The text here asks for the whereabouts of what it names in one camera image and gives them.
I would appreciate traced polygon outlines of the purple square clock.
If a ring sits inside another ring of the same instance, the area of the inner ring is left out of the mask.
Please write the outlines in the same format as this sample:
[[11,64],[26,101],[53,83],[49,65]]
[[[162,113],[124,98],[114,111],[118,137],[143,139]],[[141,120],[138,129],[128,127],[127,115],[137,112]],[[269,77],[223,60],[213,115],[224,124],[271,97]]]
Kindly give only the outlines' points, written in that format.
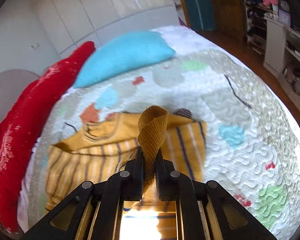
[[278,21],[290,27],[290,13],[279,9]]

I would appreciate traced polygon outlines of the patchwork quilted bedspread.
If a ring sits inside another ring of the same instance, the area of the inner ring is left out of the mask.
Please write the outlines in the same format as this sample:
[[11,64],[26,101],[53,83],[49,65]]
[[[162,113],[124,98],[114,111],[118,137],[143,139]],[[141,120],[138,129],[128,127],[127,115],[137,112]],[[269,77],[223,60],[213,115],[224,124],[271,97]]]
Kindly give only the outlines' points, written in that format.
[[50,146],[114,113],[159,106],[206,123],[203,179],[222,185],[277,239],[300,231],[300,127],[287,107],[243,63],[183,26],[154,30],[176,52],[171,59],[73,85],[56,102],[34,146],[18,202],[29,230],[46,209]]

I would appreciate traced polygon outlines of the turquoise pillow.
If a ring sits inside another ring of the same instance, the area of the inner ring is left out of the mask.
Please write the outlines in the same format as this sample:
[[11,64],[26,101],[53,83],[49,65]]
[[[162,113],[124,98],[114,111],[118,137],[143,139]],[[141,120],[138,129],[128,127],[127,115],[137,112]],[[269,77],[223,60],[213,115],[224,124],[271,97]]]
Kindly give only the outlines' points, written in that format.
[[73,87],[84,88],[113,76],[171,59],[176,52],[156,31],[135,31],[107,42],[83,64]]

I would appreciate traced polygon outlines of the teal curtain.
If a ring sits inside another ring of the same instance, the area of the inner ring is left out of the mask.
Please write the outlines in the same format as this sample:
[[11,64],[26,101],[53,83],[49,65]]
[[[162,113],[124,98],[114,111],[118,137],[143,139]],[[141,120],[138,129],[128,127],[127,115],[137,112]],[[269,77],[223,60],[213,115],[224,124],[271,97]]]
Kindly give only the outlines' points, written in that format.
[[190,20],[190,27],[195,31],[215,30],[215,17],[211,0],[184,0]]

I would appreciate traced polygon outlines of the white glossy wardrobe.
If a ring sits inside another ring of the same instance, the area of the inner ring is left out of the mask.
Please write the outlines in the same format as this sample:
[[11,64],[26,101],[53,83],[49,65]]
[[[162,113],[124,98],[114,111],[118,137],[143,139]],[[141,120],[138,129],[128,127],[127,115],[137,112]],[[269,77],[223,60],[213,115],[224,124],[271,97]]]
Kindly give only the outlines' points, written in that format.
[[32,0],[57,53],[65,58],[86,41],[100,47],[131,31],[178,25],[173,0]]

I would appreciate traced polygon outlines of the white shelf unit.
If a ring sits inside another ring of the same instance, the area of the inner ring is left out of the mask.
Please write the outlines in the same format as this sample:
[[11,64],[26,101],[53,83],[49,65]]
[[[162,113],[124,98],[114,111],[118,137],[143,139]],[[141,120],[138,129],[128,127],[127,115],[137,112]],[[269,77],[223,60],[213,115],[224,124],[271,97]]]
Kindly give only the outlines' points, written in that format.
[[300,111],[300,33],[278,21],[279,9],[288,12],[288,2],[278,0],[278,7],[266,7],[263,0],[243,2],[248,45],[264,55],[263,66]]

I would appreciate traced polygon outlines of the yellow striped knit sweater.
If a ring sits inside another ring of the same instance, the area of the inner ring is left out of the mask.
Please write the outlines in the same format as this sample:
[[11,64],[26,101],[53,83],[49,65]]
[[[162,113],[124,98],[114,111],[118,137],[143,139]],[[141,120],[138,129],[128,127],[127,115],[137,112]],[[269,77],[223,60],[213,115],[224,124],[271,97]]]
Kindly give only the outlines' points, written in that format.
[[174,114],[159,106],[141,114],[114,113],[105,121],[85,124],[78,132],[50,146],[46,209],[52,210],[80,183],[100,183],[134,159],[143,146],[145,166],[154,167],[156,150],[193,180],[203,179],[206,123],[187,109]]

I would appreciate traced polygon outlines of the wooden door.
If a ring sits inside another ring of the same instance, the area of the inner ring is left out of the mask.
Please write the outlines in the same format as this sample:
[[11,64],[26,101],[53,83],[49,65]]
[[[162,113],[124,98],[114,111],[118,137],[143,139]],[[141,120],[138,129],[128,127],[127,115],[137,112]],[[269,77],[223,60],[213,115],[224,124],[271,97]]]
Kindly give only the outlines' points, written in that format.
[[214,10],[216,29],[236,41],[243,42],[245,37],[243,4],[241,0],[211,0]]

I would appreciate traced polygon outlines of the red embroidered pillow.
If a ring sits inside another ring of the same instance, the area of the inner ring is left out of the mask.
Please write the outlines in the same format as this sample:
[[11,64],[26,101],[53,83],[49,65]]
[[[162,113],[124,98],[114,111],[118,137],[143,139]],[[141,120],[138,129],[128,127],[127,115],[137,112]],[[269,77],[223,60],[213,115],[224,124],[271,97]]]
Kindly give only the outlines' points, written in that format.
[[23,90],[0,123],[0,224],[10,233],[19,229],[18,198],[34,143],[51,109],[72,86],[94,51],[92,41],[84,42],[69,57],[49,67]]

